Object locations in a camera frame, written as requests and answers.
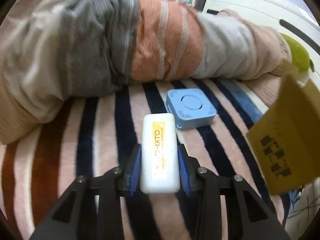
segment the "gray fabric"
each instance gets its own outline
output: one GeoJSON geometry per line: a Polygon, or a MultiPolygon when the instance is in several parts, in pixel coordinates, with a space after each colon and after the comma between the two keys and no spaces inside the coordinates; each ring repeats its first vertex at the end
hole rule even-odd
{"type": "Polygon", "coordinates": [[[58,30],[57,66],[64,98],[101,97],[130,81],[138,0],[77,0],[58,30]]]}

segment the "green object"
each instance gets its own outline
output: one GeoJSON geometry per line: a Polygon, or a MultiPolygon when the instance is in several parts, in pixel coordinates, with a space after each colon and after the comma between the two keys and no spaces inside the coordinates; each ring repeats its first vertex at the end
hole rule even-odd
{"type": "Polygon", "coordinates": [[[283,33],[281,34],[291,49],[292,64],[299,68],[300,73],[308,71],[309,67],[314,72],[315,69],[313,66],[313,62],[310,59],[307,50],[295,39],[283,33]]]}

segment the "white concealer case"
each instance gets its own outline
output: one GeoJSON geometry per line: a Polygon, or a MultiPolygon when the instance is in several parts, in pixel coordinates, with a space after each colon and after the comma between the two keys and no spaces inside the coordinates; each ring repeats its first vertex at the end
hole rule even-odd
{"type": "Polygon", "coordinates": [[[173,114],[148,114],[143,119],[140,187],[145,194],[171,194],[180,189],[173,114]]]}

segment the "cardboard box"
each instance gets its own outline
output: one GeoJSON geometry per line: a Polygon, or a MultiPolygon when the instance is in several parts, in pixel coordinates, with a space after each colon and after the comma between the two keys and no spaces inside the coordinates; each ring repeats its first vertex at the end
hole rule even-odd
{"type": "Polygon", "coordinates": [[[320,92],[285,68],[278,100],[247,134],[272,195],[320,176],[320,92]]]}

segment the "yellow label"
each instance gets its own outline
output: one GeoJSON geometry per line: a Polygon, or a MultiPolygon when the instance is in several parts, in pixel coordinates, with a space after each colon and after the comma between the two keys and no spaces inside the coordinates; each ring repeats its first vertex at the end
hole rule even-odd
{"type": "Polygon", "coordinates": [[[153,122],[152,128],[152,179],[167,179],[164,122],[153,122]]]}

